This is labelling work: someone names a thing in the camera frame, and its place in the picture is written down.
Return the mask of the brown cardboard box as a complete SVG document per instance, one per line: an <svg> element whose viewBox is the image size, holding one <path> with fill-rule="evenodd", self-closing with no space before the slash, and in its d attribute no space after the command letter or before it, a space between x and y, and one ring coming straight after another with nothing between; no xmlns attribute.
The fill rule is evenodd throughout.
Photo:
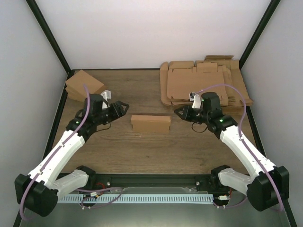
<svg viewBox="0 0 303 227"><path fill-rule="evenodd" d="M131 124L135 132L169 133L171 126L171 117L155 115L132 115Z"/></svg>

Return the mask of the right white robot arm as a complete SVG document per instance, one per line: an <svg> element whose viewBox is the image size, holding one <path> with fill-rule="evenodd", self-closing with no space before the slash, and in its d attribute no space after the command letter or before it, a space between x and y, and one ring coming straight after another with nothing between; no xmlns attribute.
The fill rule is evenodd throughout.
<svg viewBox="0 0 303 227"><path fill-rule="evenodd" d="M264 211L289 198L289 172L277 167L247 139L240 126L222 111L219 96L215 92L201 95L190 93L191 105L175 109L182 120L193 124L205 124L222 143L241 161L248 175L223 165L211 171L210 184L217 191L225 186L244 194L253 208Z"/></svg>

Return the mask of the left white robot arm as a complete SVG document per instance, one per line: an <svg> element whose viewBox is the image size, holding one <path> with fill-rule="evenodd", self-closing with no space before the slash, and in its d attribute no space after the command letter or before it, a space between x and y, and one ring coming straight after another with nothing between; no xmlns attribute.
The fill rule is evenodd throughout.
<svg viewBox="0 0 303 227"><path fill-rule="evenodd" d="M129 105L121 101L109 103L110 91L89 94L84 107L69 121L58 143L29 174L15 179L19 213L29 209L41 217L48 216L57 202L73 191L94 193L96 172L79 166L70 174L58 178L72 156L96 133L97 127L107 125L126 115Z"/></svg>

